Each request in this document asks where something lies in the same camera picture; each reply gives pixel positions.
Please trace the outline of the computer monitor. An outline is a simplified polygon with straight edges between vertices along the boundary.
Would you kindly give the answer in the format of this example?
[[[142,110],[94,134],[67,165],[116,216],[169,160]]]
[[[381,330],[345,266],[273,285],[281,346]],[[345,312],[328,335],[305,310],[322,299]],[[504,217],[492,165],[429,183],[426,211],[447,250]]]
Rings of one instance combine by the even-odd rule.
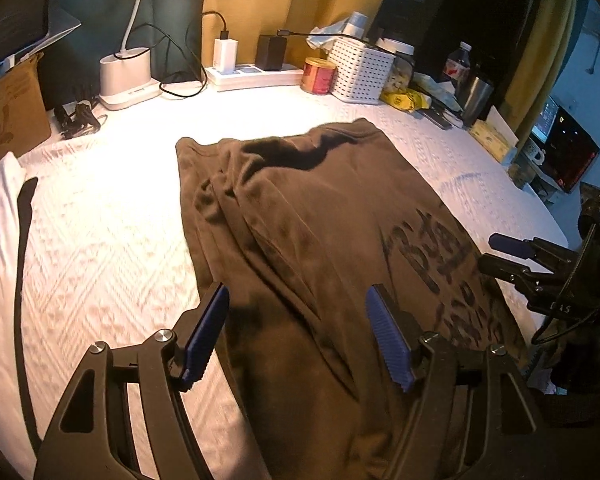
[[[544,153],[542,173],[565,193],[572,191],[600,154],[592,136],[551,96],[532,127],[531,139]]]

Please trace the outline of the white perforated plastic basket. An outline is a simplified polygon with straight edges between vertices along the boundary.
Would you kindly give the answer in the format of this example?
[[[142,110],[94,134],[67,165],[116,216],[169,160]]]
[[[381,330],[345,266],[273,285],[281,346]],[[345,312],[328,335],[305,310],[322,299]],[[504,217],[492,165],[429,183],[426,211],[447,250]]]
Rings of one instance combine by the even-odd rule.
[[[328,58],[336,65],[332,95],[342,102],[375,105],[393,66],[394,55],[356,39],[335,41]]]

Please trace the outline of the white desk lamp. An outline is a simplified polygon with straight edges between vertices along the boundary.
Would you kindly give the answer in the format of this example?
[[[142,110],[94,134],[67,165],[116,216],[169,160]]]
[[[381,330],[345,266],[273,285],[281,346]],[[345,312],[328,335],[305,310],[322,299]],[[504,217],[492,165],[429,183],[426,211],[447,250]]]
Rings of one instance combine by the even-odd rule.
[[[99,60],[98,99],[107,110],[124,110],[161,93],[159,81],[151,76],[151,48],[129,47],[141,2],[134,0],[119,50]]]

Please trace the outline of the black clips bundle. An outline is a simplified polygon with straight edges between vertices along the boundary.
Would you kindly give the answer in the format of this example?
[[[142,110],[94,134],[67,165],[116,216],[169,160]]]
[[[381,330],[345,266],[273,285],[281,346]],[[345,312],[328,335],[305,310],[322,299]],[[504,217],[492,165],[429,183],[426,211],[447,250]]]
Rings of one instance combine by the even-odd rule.
[[[77,102],[71,114],[65,107],[58,105],[54,108],[54,116],[58,122],[59,134],[65,140],[96,133],[102,128],[102,123],[94,115],[91,101]]]

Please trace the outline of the wet wipes pack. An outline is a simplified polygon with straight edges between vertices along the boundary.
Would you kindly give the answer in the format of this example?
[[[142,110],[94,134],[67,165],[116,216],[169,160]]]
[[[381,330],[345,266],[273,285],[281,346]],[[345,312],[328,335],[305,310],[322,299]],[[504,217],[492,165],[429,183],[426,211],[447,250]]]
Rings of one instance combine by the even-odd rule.
[[[448,110],[452,110],[452,112],[463,110],[455,97],[455,88],[449,81],[437,82],[429,75],[416,72],[412,76],[412,83],[442,103]]]

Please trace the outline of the brown t-shirt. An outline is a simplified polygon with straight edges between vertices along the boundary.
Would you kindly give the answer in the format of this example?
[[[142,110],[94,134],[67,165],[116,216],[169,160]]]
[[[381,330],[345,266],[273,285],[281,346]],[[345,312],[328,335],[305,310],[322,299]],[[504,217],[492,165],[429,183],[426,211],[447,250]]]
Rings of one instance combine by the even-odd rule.
[[[198,286],[230,292],[219,358],[275,479],[377,479],[407,418],[366,292],[454,346],[528,359],[500,286],[438,194],[365,119],[176,146]]]

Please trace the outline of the teal curtain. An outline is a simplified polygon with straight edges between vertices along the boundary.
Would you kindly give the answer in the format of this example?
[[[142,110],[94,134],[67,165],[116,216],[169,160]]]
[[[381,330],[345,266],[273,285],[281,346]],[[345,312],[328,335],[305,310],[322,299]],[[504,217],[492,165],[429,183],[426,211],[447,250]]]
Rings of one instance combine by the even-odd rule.
[[[134,18],[129,47],[151,48],[151,75],[170,87],[199,80],[204,0],[50,0],[81,22],[68,36],[45,49],[38,80],[45,107],[69,103],[82,91],[99,90],[99,61],[120,50]]]

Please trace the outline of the white mug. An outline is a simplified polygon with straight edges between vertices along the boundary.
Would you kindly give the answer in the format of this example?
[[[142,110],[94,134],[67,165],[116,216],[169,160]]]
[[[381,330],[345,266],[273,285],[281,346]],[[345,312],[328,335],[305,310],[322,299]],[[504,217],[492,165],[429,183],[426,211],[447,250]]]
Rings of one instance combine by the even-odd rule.
[[[524,153],[524,156],[526,156],[530,162],[533,162],[536,166],[543,165],[545,160],[545,152],[531,138],[529,138],[524,144],[522,152]]]

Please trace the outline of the black power adapter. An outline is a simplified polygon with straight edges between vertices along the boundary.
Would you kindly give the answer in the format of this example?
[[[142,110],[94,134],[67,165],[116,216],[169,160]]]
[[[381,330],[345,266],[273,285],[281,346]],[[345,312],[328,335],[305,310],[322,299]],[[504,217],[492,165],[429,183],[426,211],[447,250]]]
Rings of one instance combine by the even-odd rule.
[[[274,35],[260,35],[258,38],[254,65],[260,70],[281,70],[284,64],[287,38]]]

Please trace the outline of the tablet with dark screen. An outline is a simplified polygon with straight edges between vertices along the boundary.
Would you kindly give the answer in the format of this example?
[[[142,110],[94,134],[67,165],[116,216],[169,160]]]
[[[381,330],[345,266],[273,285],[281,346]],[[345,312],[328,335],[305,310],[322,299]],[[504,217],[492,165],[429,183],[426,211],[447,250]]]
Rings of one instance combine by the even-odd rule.
[[[2,0],[0,76],[80,26],[77,18],[52,0]]]

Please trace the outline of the yellow tissue box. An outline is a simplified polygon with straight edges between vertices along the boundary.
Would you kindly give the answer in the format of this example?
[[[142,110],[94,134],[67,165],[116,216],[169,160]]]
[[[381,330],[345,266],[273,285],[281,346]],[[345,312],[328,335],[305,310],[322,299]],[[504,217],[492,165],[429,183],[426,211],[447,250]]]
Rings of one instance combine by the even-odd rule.
[[[486,120],[477,119],[469,134],[501,165],[509,165],[516,153],[518,138],[495,106]]]

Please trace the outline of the white power strip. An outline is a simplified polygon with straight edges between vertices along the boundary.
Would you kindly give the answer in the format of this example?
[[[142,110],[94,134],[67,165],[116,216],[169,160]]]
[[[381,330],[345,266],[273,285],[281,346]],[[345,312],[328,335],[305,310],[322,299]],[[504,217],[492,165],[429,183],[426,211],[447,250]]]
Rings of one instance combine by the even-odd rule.
[[[301,68],[286,63],[280,70],[261,70],[253,64],[239,64],[230,74],[221,74],[213,67],[207,67],[206,72],[210,84],[219,92],[298,86],[303,75]]]

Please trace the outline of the brown cardboard box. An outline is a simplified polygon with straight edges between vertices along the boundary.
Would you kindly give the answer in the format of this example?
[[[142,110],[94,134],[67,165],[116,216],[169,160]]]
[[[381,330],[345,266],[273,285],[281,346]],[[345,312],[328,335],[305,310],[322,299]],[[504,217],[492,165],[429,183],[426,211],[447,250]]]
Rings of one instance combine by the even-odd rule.
[[[0,161],[7,153],[20,157],[50,137],[44,107],[37,53],[0,78]]]

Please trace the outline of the yellow snack bag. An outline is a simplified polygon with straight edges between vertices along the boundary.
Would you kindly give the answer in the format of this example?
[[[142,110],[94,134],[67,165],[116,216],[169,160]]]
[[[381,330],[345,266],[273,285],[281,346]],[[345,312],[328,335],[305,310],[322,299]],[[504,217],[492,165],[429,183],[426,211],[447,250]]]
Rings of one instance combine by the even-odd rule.
[[[382,102],[402,112],[416,112],[416,110],[428,110],[431,106],[430,96],[413,89],[405,89],[403,92],[381,92]]]

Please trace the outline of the white textured table cloth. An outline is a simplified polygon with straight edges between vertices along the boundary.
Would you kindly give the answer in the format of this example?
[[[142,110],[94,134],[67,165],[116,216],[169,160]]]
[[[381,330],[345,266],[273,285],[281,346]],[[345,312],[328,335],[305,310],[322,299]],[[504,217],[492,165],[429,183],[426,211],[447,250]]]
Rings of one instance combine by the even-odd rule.
[[[87,346],[125,346],[198,304],[181,224],[175,145],[295,136],[326,122],[365,118],[429,183],[476,245],[495,232],[565,244],[530,188],[467,132],[442,130],[384,104],[355,105],[296,87],[157,98],[100,110],[99,132],[46,142],[20,157],[19,246],[14,303],[15,366],[23,363],[36,430],[44,434]],[[0,452],[19,478],[35,457],[16,373],[15,404],[0,409]]]

